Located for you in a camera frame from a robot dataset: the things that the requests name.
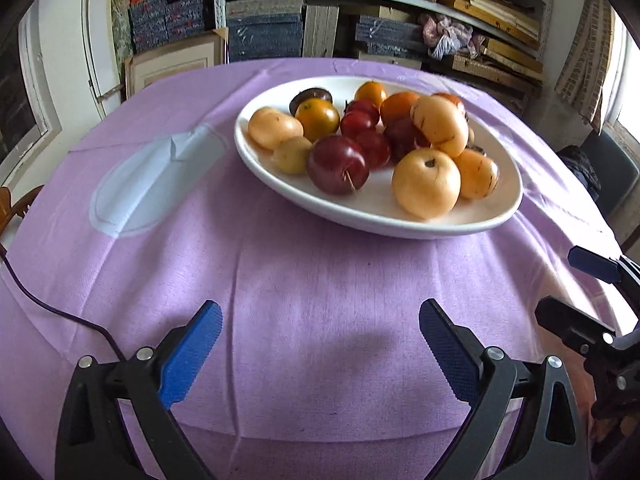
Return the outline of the round tan pear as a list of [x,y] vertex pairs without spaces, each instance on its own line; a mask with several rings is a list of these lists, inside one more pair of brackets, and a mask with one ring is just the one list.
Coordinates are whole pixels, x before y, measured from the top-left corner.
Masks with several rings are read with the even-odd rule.
[[443,96],[420,96],[412,104],[410,117],[431,147],[451,158],[458,157],[468,144],[465,114]]

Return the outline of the metal shelving unit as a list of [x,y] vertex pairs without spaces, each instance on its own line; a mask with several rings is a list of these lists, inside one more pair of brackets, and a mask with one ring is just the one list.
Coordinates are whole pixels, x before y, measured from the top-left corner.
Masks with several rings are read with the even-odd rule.
[[[233,18],[224,0],[224,16]],[[540,96],[541,18],[544,0],[303,0],[307,58],[372,58],[460,79],[516,108]],[[465,54],[434,60],[423,42],[422,14],[445,14],[482,34],[477,58]]]

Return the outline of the stack of blue boxes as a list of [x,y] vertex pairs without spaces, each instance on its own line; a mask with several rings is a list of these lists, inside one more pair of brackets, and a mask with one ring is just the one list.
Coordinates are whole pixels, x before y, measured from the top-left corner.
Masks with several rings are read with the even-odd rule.
[[134,52],[142,53],[204,32],[204,0],[142,0],[129,8]]

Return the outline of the black bag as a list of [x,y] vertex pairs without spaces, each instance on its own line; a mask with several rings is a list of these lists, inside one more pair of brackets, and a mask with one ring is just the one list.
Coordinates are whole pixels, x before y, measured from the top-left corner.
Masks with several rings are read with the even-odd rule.
[[586,152],[580,146],[567,145],[556,154],[596,202],[600,197],[601,182]]

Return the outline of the large orange mandarin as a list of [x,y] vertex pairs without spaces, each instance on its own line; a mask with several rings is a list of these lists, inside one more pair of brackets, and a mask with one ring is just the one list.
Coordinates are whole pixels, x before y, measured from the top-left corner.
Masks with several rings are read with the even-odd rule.
[[454,104],[458,110],[461,110],[462,113],[465,113],[465,106],[464,106],[464,103],[462,102],[462,99],[460,99],[455,94],[446,93],[446,92],[436,92],[434,93],[434,96],[438,96],[439,98],[446,99],[447,101]]
[[414,92],[403,91],[391,94],[380,106],[380,118],[384,126],[389,126],[410,115],[411,107],[420,96]]

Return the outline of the pink crumpled plastic bag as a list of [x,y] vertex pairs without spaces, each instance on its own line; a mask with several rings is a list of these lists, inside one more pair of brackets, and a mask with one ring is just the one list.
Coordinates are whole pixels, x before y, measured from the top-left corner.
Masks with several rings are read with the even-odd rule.
[[472,26],[445,14],[422,14],[419,23],[427,53],[434,60],[441,61],[446,56],[455,54],[465,54],[469,58],[480,55],[485,37],[474,32]]

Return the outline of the framed picture leaning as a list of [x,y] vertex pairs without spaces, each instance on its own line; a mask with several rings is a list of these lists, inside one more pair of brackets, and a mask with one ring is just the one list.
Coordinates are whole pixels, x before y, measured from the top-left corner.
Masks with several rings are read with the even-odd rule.
[[229,29],[217,28],[130,56],[125,61],[126,98],[166,77],[226,64],[228,40]]

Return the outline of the patterned curtain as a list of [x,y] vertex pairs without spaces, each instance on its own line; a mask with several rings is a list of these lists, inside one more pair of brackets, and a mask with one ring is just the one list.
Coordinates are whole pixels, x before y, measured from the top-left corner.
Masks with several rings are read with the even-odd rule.
[[599,132],[603,96],[614,44],[615,15],[608,0],[584,0],[575,36],[555,93]]

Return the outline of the wooden chair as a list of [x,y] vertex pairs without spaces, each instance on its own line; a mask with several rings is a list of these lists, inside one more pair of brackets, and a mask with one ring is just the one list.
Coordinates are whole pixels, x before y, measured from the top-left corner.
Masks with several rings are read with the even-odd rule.
[[0,188],[0,233],[6,230],[14,217],[25,217],[42,189],[43,186],[39,185],[13,203],[10,189],[6,186]]

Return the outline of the dark passion fruit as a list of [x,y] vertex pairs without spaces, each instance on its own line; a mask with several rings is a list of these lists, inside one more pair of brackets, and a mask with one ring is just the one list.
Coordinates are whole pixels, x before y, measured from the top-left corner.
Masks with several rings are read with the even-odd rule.
[[482,148],[481,146],[475,145],[475,144],[468,144],[465,147],[466,150],[468,151],[472,151],[478,154],[481,154],[483,156],[487,156],[486,151],[484,150],[484,148]]

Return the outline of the elongated tan fruit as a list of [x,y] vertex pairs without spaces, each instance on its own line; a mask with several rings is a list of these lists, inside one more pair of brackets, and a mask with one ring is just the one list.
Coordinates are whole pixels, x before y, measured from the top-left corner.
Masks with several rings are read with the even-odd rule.
[[248,122],[248,135],[265,150],[273,151],[281,143],[304,135],[303,125],[293,116],[273,107],[262,107]]

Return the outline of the small tan fruit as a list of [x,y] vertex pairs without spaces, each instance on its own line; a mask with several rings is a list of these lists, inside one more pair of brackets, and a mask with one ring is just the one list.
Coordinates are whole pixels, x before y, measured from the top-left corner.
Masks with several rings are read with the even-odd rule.
[[299,176],[306,172],[311,150],[312,143],[304,136],[288,139],[273,151],[273,165],[284,174]]

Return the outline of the red cherry tomato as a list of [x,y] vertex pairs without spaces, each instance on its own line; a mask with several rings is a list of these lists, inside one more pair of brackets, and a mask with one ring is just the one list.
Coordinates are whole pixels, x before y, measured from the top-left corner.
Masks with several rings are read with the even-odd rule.
[[357,136],[366,131],[374,131],[376,122],[362,110],[351,110],[341,120],[341,135],[356,140]]
[[370,170],[380,169],[390,161],[390,147],[382,133],[363,131],[356,137],[356,143]]
[[360,112],[366,114],[371,119],[373,125],[377,125],[380,121],[380,112],[378,108],[368,100],[355,100],[346,105],[345,113]]

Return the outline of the dark mangosteen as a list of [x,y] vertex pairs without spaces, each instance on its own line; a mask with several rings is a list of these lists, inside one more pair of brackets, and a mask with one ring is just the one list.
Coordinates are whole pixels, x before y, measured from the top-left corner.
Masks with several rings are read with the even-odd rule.
[[299,92],[297,96],[294,96],[294,98],[290,102],[290,105],[288,106],[288,110],[290,111],[291,115],[294,116],[297,112],[297,109],[300,107],[300,104],[310,99],[320,99],[322,101],[330,103],[333,102],[333,96],[328,90],[319,87],[309,88],[302,92]]

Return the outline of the purple tablecloth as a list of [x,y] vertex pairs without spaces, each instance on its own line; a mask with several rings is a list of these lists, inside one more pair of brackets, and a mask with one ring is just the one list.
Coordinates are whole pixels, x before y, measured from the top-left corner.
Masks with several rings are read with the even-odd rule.
[[[256,179],[236,116],[291,80],[368,76],[460,96],[493,128],[524,184],[511,220],[470,236],[398,240],[344,228]],[[419,330],[423,300],[512,358],[554,353],[579,404],[592,383],[534,318],[562,297],[616,330],[616,290],[572,270],[580,245],[615,257],[584,186],[488,94],[400,67],[275,60],[152,84],[90,130],[18,228],[1,274],[1,416],[43,478],[77,361],[158,344],[206,300],[224,329],[174,415],[221,479],[421,479],[465,418]]]

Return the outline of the white oval plate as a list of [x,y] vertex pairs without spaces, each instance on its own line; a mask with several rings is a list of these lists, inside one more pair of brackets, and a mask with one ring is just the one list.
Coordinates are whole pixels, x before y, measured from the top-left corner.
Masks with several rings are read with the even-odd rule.
[[271,154],[248,135],[248,122],[262,107],[273,107],[286,113],[288,103],[296,94],[319,87],[332,94],[337,110],[342,112],[356,90],[369,79],[354,75],[297,79],[277,84],[250,99],[234,125],[234,143],[243,164],[267,188],[289,202],[341,226],[369,233],[409,240],[436,240],[495,229],[514,215],[523,197],[521,171],[495,130],[475,115],[470,116],[475,140],[499,169],[495,192],[481,200],[462,198],[448,214],[430,221],[413,217],[398,205],[393,196],[393,169],[390,167],[373,171],[363,188],[354,195],[329,195],[316,188],[306,176],[282,174],[273,165]]

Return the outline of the dark red plum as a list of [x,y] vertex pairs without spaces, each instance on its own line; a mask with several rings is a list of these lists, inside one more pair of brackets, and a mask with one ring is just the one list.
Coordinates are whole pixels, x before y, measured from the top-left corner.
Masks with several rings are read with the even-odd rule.
[[312,147],[307,174],[320,191],[354,194],[367,182],[370,170],[359,145],[346,136],[327,136]]
[[398,119],[386,126],[383,136],[390,147],[390,159],[393,162],[400,162],[414,150],[431,146],[431,143],[410,117]]

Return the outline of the small orange tangerine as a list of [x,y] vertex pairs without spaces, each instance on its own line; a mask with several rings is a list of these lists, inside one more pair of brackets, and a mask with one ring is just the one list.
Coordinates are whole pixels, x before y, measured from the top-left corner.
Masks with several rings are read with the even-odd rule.
[[378,81],[369,80],[362,84],[356,91],[355,101],[367,101],[376,108],[380,108],[387,99],[388,94],[384,84]]

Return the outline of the large tan pear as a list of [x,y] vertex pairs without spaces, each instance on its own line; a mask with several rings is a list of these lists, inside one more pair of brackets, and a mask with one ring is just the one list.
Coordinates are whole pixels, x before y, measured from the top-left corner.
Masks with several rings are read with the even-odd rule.
[[395,166],[392,190],[402,209],[423,220],[439,218],[454,208],[461,190],[460,171],[445,153],[420,148]]

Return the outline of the yellow cherry tomato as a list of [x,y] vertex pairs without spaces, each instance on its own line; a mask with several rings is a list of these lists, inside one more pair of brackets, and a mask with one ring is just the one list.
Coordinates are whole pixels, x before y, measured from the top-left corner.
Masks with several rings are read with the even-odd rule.
[[317,142],[337,133],[340,114],[330,101],[310,98],[297,107],[295,118],[303,125],[304,136]]

